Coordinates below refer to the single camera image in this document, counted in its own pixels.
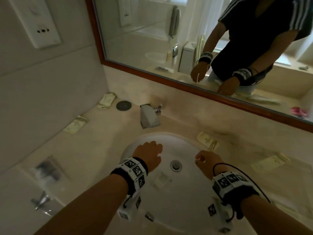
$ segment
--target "hand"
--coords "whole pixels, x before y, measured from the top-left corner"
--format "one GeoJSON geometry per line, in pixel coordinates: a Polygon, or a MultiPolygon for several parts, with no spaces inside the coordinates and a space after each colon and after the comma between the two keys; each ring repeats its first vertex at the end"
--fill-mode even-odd
{"type": "Polygon", "coordinates": [[[198,63],[193,68],[193,70],[191,71],[191,74],[190,74],[193,81],[197,82],[197,79],[198,79],[198,82],[201,82],[204,79],[205,74],[209,70],[210,66],[211,66],[210,64],[207,64],[205,62],[198,63]]]}
{"type": "Polygon", "coordinates": [[[161,163],[161,157],[158,154],[162,150],[162,144],[157,144],[155,141],[145,142],[143,145],[136,147],[132,157],[142,159],[148,167],[148,172],[152,172],[161,163]]]}
{"type": "Polygon", "coordinates": [[[231,77],[219,86],[217,93],[224,95],[232,95],[235,93],[236,89],[239,87],[240,81],[237,77],[231,77]]]}
{"type": "MultiPolygon", "coordinates": [[[[223,162],[223,160],[219,155],[205,150],[200,151],[195,157],[195,163],[197,167],[210,180],[212,180],[212,178],[214,177],[214,165],[220,162],[223,162]]],[[[218,175],[224,171],[229,171],[229,168],[226,165],[217,165],[214,170],[215,174],[218,175]]]]}

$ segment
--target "black t-shirt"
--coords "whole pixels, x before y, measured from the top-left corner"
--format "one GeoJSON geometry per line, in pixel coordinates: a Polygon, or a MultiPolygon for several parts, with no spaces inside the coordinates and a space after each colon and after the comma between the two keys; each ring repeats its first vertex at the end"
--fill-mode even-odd
{"type": "MultiPolygon", "coordinates": [[[[231,78],[234,71],[249,67],[269,50],[281,33],[299,30],[295,40],[311,33],[313,0],[275,0],[256,18],[259,1],[232,0],[219,19],[229,30],[230,40],[212,62],[213,71],[222,81],[231,78]]],[[[272,67],[247,79],[241,86],[260,82],[272,67]]]]}

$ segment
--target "sink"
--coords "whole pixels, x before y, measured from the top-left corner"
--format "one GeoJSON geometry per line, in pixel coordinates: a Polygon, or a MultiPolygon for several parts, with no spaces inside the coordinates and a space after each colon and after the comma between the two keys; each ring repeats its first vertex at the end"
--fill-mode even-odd
{"type": "Polygon", "coordinates": [[[125,149],[121,161],[131,157],[138,145],[151,141],[163,145],[162,162],[149,173],[140,192],[140,209],[152,214],[154,222],[176,232],[208,231],[213,223],[208,207],[213,203],[214,191],[212,182],[194,163],[200,149],[175,134],[146,134],[125,149]]]}

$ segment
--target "light switch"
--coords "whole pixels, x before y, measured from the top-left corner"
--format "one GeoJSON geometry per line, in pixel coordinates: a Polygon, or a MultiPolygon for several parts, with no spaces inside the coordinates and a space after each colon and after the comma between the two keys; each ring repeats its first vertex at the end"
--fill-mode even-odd
{"type": "Polygon", "coordinates": [[[120,25],[131,25],[131,0],[118,0],[120,25]]]}
{"type": "Polygon", "coordinates": [[[61,43],[45,0],[9,0],[35,48],[61,43]]]}

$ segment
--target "faucet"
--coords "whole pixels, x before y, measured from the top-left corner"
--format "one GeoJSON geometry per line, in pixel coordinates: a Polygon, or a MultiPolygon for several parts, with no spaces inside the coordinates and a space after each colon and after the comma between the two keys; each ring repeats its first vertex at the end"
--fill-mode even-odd
{"type": "Polygon", "coordinates": [[[161,125],[158,115],[161,114],[162,105],[153,108],[150,104],[140,106],[140,124],[143,129],[161,125]]]}

